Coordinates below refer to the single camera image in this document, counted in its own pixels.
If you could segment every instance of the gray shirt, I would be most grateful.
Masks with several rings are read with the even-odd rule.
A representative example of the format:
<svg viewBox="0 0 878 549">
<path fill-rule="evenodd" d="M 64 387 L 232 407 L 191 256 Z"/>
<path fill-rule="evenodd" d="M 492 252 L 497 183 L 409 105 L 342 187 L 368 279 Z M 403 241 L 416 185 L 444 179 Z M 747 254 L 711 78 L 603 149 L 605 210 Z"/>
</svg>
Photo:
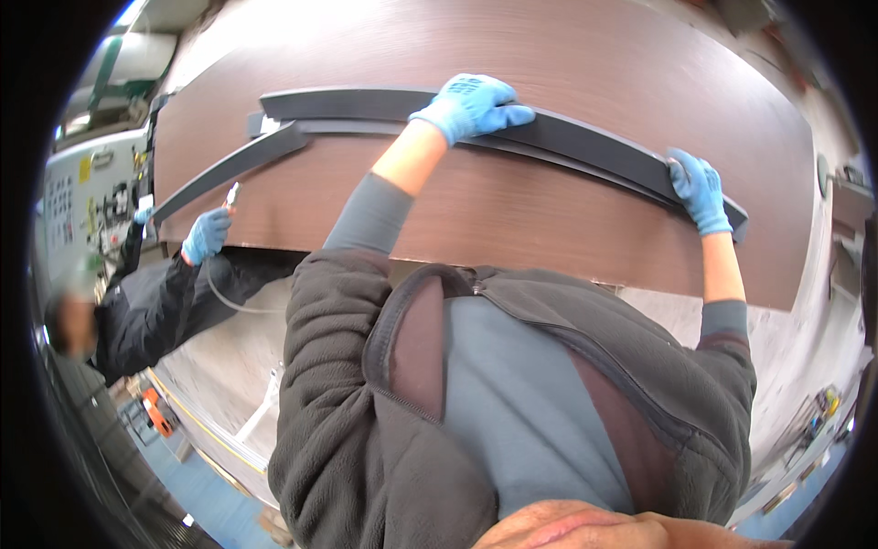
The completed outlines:
<svg viewBox="0 0 878 549">
<path fill-rule="evenodd" d="M 368 174 L 342 210 L 324 249 L 390 255 L 413 199 Z M 578 499 L 633 514 L 628 485 L 566 347 L 473 296 L 445 300 L 444 428 L 491 478 L 503 518 L 545 499 Z M 711 303 L 702 334 L 744 334 L 743 301 Z"/>
</svg>

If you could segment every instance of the workshop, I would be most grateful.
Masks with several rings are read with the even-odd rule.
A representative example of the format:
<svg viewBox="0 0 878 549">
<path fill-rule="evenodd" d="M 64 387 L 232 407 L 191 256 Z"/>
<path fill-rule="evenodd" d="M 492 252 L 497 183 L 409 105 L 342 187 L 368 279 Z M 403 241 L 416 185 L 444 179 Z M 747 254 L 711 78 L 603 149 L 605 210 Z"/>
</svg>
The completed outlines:
<svg viewBox="0 0 878 549">
<path fill-rule="evenodd" d="M 114 544 L 817 531 L 874 408 L 876 201 L 792 6 L 116 4 L 20 232 Z"/>
</svg>

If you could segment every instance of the blue work glove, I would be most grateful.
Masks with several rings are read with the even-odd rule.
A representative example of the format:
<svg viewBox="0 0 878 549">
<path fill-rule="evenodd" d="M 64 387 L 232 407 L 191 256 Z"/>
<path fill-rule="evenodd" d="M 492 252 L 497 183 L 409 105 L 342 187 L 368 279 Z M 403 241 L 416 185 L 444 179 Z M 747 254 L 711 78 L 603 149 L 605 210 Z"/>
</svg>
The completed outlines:
<svg viewBox="0 0 878 549">
<path fill-rule="evenodd" d="M 515 90 L 485 75 L 460 74 L 451 78 L 429 105 L 408 117 L 424 119 L 442 130 L 448 146 L 464 137 L 490 134 L 508 126 L 532 122 L 536 114 L 515 101 Z"/>
<path fill-rule="evenodd" d="M 150 206 L 149 208 L 141 208 L 134 212 L 134 222 L 138 225 L 146 225 L 152 219 L 154 210 L 155 208 Z"/>
<path fill-rule="evenodd" d="M 195 220 L 181 250 L 192 265 L 201 265 L 206 258 L 215 256 L 228 238 L 232 218 L 225 207 L 204 212 Z"/>
<path fill-rule="evenodd" d="M 723 186 L 719 174 L 704 159 L 678 148 L 667 150 L 671 183 L 701 236 L 731 232 L 723 209 Z"/>
</svg>

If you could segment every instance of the lips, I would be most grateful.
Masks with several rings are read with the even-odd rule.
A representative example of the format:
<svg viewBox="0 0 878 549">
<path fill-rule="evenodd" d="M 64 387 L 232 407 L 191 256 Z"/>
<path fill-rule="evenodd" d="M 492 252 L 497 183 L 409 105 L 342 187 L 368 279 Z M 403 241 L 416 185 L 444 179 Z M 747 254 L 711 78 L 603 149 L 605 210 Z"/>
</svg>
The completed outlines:
<svg viewBox="0 0 878 549">
<path fill-rule="evenodd" d="M 584 509 L 563 516 L 546 524 L 528 536 L 525 543 L 527 549 L 534 549 L 558 541 L 570 532 L 582 526 L 614 526 L 625 523 L 625 518 L 603 509 Z"/>
</svg>

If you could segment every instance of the blue glove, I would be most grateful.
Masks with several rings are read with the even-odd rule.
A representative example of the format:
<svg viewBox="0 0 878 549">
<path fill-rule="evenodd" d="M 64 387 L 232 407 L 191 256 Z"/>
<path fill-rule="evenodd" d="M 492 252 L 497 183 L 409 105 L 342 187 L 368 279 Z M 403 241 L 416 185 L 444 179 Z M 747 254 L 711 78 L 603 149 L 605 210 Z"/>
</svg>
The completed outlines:
<svg viewBox="0 0 878 549">
<path fill-rule="evenodd" d="M 183 241 L 183 253 L 193 265 L 201 265 L 206 258 L 220 252 L 231 226 L 232 219 L 225 207 L 202 213 L 192 225 L 189 236 Z"/>
<path fill-rule="evenodd" d="M 719 174 L 706 160 L 695 158 L 678 148 L 667 150 L 671 183 L 701 236 L 731 232 L 729 217 L 723 210 L 723 187 Z"/>
<path fill-rule="evenodd" d="M 134 212 L 134 222 L 138 225 L 146 225 L 152 219 L 154 210 L 155 208 L 150 206 Z"/>
<path fill-rule="evenodd" d="M 536 114 L 515 101 L 507 83 L 485 75 L 460 74 L 451 78 L 429 105 L 408 117 L 424 119 L 442 130 L 448 146 L 464 137 L 490 134 L 508 126 L 532 122 Z"/>
</svg>

